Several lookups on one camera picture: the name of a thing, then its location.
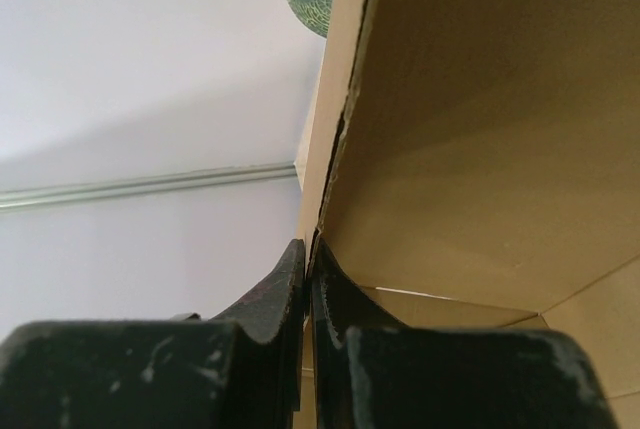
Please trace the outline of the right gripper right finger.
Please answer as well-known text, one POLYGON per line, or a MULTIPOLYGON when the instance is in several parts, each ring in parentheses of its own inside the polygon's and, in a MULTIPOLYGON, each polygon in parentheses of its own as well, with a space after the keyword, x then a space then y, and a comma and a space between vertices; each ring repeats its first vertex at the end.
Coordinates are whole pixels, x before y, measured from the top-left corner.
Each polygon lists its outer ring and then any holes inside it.
POLYGON ((613 428, 591 362, 538 329, 417 329, 318 240, 310 274, 321 428, 613 428))

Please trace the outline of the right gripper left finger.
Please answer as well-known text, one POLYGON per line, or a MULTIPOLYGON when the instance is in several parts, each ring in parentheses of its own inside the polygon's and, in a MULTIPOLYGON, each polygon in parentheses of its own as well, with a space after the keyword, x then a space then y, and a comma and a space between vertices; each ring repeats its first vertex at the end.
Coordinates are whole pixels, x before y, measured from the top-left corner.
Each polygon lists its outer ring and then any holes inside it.
POLYGON ((39 321, 1 345, 5 428, 289 428, 305 248, 212 319, 39 321))

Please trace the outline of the brown cardboard box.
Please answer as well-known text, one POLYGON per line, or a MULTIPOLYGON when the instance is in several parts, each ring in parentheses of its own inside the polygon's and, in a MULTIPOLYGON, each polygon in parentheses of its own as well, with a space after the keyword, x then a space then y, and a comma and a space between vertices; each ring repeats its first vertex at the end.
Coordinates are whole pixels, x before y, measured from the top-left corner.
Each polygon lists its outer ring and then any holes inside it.
POLYGON ((299 229, 417 329, 538 329, 639 424, 639 0, 333 0, 299 229))

